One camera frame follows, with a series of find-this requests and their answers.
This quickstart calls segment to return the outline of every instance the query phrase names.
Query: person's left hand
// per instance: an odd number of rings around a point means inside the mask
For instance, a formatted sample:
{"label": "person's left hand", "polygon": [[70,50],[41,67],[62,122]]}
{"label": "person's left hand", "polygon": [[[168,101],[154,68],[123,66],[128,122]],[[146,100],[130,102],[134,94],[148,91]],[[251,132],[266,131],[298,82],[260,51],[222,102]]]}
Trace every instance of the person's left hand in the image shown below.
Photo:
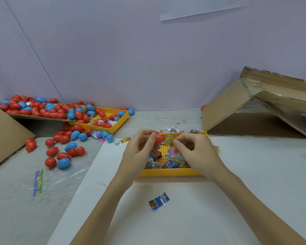
{"label": "person's left hand", "polygon": [[139,130],[134,138],[130,140],[125,149],[121,163],[115,174],[115,179],[119,181],[125,191],[133,184],[144,169],[149,154],[158,157],[161,153],[158,151],[159,144],[155,145],[156,134],[154,130]]}

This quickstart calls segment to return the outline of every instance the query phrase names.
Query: person's right hand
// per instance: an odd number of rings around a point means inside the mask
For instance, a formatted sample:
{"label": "person's right hand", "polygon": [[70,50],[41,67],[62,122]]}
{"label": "person's right hand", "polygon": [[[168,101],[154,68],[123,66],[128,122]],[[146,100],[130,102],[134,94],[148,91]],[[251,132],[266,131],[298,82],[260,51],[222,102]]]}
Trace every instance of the person's right hand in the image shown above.
{"label": "person's right hand", "polygon": [[211,140],[203,134],[183,133],[173,144],[187,163],[205,177],[214,180],[227,169]]}

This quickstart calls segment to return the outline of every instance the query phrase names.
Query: forearm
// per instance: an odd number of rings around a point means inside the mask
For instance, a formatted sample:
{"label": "forearm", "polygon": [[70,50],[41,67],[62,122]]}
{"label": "forearm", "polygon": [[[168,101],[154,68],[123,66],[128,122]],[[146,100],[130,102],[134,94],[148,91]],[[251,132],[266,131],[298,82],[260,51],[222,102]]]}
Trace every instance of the forearm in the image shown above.
{"label": "forearm", "polygon": [[102,244],[125,191],[122,182],[114,178],[70,245]]}
{"label": "forearm", "polygon": [[232,201],[262,245],[306,244],[304,238],[264,205],[228,169],[214,182]]}

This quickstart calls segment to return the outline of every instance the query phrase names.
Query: hand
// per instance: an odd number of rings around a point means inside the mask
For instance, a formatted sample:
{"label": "hand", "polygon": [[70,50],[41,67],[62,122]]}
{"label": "hand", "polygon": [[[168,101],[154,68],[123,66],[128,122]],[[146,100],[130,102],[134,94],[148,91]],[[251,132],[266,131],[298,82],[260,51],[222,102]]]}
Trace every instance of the hand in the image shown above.
{"label": "hand", "polygon": [[211,140],[203,134],[183,133],[173,140],[173,144],[187,163],[207,178],[214,180],[227,169]]}
{"label": "hand", "polygon": [[157,133],[159,132],[142,129],[128,142],[114,177],[118,181],[121,181],[122,187],[125,187],[125,191],[133,184],[144,169],[149,154],[154,157],[161,155],[161,152],[158,151],[160,148],[159,144],[154,144]]}

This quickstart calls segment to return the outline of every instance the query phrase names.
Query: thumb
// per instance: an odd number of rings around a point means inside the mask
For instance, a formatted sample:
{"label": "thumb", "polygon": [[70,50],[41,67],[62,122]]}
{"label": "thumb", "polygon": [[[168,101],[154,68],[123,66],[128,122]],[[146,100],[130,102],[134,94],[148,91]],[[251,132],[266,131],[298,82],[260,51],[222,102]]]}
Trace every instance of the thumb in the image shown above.
{"label": "thumb", "polygon": [[176,149],[184,156],[186,157],[190,150],[179,140],[174,139],[172,143],[175,145]]}
{"label": "thumb", "polygon": [[156,133],[153,132],[151,136],[148,138],[148,140],[146,141],[144,148],[142,149],[143,153],[147,154],[147,156],[150,154],[154,146],[155,140],[156,140]]}

